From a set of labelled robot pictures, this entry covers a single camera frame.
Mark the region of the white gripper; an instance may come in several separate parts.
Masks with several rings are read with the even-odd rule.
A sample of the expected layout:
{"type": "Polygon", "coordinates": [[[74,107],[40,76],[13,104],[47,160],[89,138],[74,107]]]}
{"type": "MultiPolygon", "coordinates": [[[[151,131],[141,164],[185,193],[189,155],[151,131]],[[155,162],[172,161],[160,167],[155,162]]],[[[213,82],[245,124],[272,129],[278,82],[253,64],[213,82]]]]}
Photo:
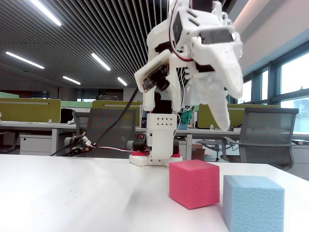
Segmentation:
{"type": "Polygon", "coordinates": [[[243,74],[239,64],[242,41],[218,1],[207,4],[208,11],[193,9],[190,1],[179,0],[171,11],[171,50],[176,68],[191,73],[216,73],[233,98],[243,94],[243,74]]]}

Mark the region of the white fixed gripper finger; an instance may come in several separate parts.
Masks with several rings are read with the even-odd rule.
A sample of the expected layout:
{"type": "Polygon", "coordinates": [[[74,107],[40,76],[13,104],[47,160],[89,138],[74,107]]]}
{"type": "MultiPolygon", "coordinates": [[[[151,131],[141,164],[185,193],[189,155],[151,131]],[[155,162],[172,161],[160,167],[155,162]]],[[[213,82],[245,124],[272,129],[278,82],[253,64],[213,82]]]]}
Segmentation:
{"type": "Polygon", "coordinates": [[[207,104],[219,128],[227,131],[230,126],[227,99],[224,87],[214,78],[193,79],[197,96],[202,104],[207,104]]]}

